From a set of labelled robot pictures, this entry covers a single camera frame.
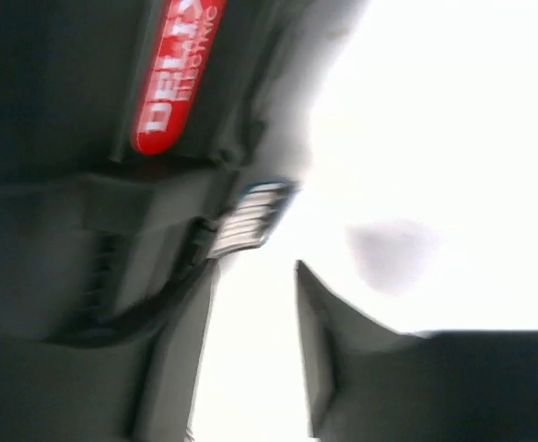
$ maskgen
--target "white background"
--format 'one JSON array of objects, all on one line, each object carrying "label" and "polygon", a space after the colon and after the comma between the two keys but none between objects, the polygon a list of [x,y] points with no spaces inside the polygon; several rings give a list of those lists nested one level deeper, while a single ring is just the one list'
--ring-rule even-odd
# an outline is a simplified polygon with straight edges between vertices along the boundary
[{"label": "white background", "polygon": [[[219,283],[198,442],[306,440],[295,257],[399,331],[538,328],[538,0],[373,0],[309,117],[309,190]],[[436,253],[390,297],[344,227],[398,220]]]}]

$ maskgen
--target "black plastic part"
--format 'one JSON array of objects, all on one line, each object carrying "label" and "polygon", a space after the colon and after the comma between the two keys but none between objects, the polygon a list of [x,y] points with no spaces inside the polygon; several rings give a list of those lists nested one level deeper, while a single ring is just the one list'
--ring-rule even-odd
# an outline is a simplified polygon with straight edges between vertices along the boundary
[{"label": "black plastic part", "polygon": [[[182,288],[161,294],[156,314],[111,338],[73,346],[0,336],[0,442],[182,442],[216,268],[203,264]],[[146,426],[135,426],[138,412]],[[148,438],[135,438],[145,431]]]},{"label": "black plastic part", "polygon": [[85,227],[135,235],[207,215],[217,174],[209,162],[184,160],[94,174],[88,179]]},{"label": "black plastic part", "polygon": [[136,440],[167,442],[185,437],[214,276],[211,271],[205,274],[205,289],[181,310],[180,319],[170,323],[158,340],[140,402]]},{"label": "black plastic part", "polygon": [[189,228],[195,220],[214,219],[228,185],[229,177],[211,163],[187,159],[89,177],[84,226],[115,248],[109,260],[106,255],[96,262],[99,320],[160,290],[188,247],[185,238],[196,242]]},{"label": "black plastic part", "polygon": [[82,307],[98,235],[77,180],[0,188],[0,332],[45,339]]},{"label": "black plastic part", "polygon": [[[148,31],[137,45],[134,87],[126,101],[126,113],[111,158],[134,161],[142,158],[130,146],[138,100],[153,55],[153,40],[160,28],[161,0],[148,2],[150,14],[144,17]],[[310,0],[229,0],[224,8],[212,51],[190,111],[190,118],[179,141],[167,155],[212,158],[218,164],[238,167],[257,145],[263,122],[251,114],[251,101],[269,75],[273,61],[280,65],[286,54],[281,36],[293,15],[299,15]]]},{"label": "black plastic part", "polygon": [[[303,263],[298,302],[313,432],[322,442],[538,441],[538,332],[418,339],[365,317],[362,325],[347,322],[357,312]],[[311,333],[306,303],[318,333]],[[325,345],[330,352],[320,359],[316,349]],[[329,370],[333,384],[324,382]]]},{"label": "black plastic part", "polygon": [[0,2],[0,182],[61,177],[105,160],[150,7]]},{"label": "black plastic part", "polygon": [[173,268],[173,278],[181,280],[194,266],[208,258],[216,239],[216,224],[200,219],[191,225],[189,233],[185,235],[187,240],[181,248],[177,265]]}]

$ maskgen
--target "black panel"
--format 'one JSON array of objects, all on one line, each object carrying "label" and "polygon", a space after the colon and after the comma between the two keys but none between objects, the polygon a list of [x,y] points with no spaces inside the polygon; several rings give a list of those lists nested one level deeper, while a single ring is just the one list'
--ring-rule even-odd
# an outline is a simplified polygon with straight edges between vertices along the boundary
[{"label": "black panel", "polygon": [[202,264],[92,335],[0,335],[0,442],[182,442],[216,268]]},{"label": "black panel", "polygon": [[0,2],[0,180],[37,180],[106,158],[147,6]]},{"label": "black panel", "polygon": [[333,336],[322,325],[324,311],[300,291],[298,295],[299,334],[304,345],[306,390],[311,419],[311,436],[316,437],[333,404],[338,388]]},{"label": "black panel", "polygon": [[[258,141],[258,136],[253,137],[251,143],[250,134],[245,133],[250,124],[257,127],[257,121],[251,121],[249,101],[261,87],[264,76],[276,74],[275,69],[265,68],[274,61],[274,55],[284,54],[280,51],[281,37],[283,34],[286,40],[291,33],[281,31],[309,3],[311,0],[227,1],[187,125],[169,155],[211,157],[231,164],[243,160],[246,150]],[[150,63],[151,53],[150,40],[146,39],[135,84],[144,81],[139,76],[145,72],[144,64]],[[140,158],[129,146],[136,92],[130,96],[130,111],[124,117],[113,154],[116,159]]]},{"label": "black panel", "polygon": [[538,332],[391,340],[394,333],[368,318],[362,326],[345,320],[358,313],[337,299],[298,266],[298,302],[312,305],[322,328],[308,339],[300,308],[310,400],[321,385],[313,341],[333,337],[323,373],[335,373],[335,388],[323,416],[312,416],[323,442],[538,440]]},{"label": "black panel", "polygon": [[179,159],[90,175],[84,225],[135,235],[207,215],[210,191],[222,190],[217,175],[209,162]]},{"label": "black panel", "polygon": [[42,339],[80,307],[96,244],[82,209],[72,181],[0,194],[1,332]]}]

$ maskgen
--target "red label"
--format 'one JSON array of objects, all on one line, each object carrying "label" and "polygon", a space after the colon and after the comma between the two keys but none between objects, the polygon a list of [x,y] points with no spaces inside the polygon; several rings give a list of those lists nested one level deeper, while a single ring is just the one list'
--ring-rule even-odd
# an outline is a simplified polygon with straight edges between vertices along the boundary
[{"label": "red label", "polygon": [[225,3],[169,0],[132,132],[132,145],[138,152],[159,154],[181,135]]}]

